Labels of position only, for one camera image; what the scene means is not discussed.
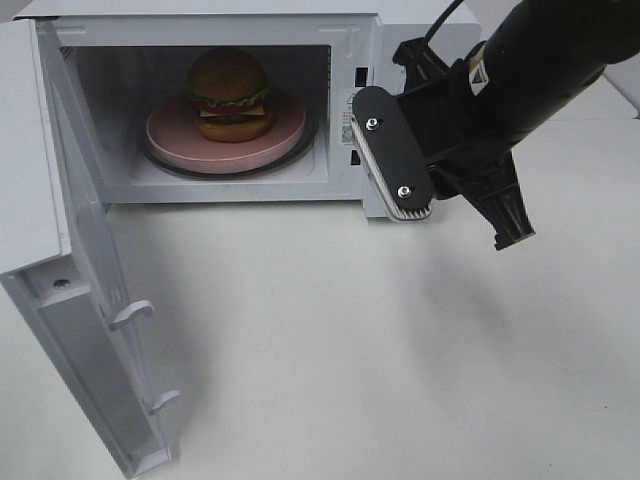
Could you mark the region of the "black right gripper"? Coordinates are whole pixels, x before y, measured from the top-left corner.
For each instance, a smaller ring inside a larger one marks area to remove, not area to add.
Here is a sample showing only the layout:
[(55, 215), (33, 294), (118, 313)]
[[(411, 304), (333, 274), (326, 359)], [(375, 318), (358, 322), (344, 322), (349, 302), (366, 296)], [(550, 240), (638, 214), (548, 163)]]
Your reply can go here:
[(509, 142), (471, 109), (467, 63), (450, 67), (420, 38), (392, 60), (405, 72), (402, 93), (369, 86), (352, 107), (398, 205), (461, 196), (494, 228), (497, 251), (533, 236)]

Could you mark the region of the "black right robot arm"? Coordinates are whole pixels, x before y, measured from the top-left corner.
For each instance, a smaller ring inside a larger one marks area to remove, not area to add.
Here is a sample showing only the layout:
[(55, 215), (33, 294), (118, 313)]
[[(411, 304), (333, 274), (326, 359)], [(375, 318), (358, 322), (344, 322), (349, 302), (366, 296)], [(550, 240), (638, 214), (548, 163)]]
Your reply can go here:
[(486, 41), (446, 64), (428, 37), (402, 42), (403, 91), (360, 90), (356, 149), (388, 216), (421, 221), (464, 198), (504, 249), (530, 237), (513, 148), (613, 64), (639, 51), (635, 1), (523, 1)]

